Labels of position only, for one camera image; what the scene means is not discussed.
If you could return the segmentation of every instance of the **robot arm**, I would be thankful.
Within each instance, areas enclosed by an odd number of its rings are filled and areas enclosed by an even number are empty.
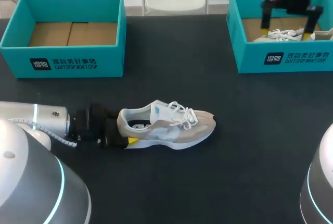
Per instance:
[[[272,10],[280,8],[285,9],[288,14],[308,17],[302,37],[303,40],[306,40],[313,33],[314,27],[323,12],[322,7],[309,5],[310,0],[265,0],[261,5],[263,8],[261,28],[264,34],[268,34]]]

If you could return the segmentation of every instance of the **shoe tongue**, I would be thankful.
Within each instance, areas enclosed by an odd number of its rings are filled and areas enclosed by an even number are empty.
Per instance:
[[[155,101],[151,104],[150,109],[150,123],[154,124],[157,120],[163,120],[168,122],[180,121],[183,118],[183,114],[180,112],[174,112],[174,107],[168,108],[168,104]]]

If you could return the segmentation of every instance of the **black tablecloth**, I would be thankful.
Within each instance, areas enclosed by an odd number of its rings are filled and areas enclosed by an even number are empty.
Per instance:
[[[8,21],[0,21],[0,33]],[[0,100],[110,109],[160,99],[214,113],[192,148],[53,153],[86,183],[95,223],[302,224],[299,194],[333,122],[333,74],[237,73],[224,15],[128,18],[124,77],[19,80],[0,57]]]

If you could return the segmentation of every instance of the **white cable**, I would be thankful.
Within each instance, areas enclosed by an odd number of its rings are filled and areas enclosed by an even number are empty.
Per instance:
[[[12,119],[9,119],[9,120],[14,122],[14,123],[23,123],[23,124],[29,125],[31,127],[35,126],[37,130],[44,132],[48,136],[56,139],[57,141],[65,144],[67,146],[76,147],[78,145],[75,142],[70,142],[70,141],[67,141],[64,138],[61,138],[60,136],[54,134],[53,132],[49,131],[48,129],[44,128],[43,126],[41,126],[41,125],[39,125],[39,124],[37,124],[33,121],[29,121],[29,120],[26,120],[26,119],[23,119],[23,118],[12,118]]]

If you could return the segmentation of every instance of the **shoe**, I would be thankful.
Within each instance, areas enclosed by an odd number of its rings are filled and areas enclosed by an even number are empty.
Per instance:
[[[255,39],[255,43],[263,42],[286,42],[286,41],[301,41],[304,29],[300,30],[284,30],[280,31],[278,29],[269,31],[268,35],[263,35],[260,38]],[[315,33],[312,33],[307,41],[315,40]]]
[[[314,31],[316,40],[333,40],[333,28],[329,31]]]
[[[165,145],[174,150],[192,147],[213,132],[211,113],[185,108],[177,102],[159,100],[138,109],[122,109],[117,119],[123,137],[132,138],[127,148]]]

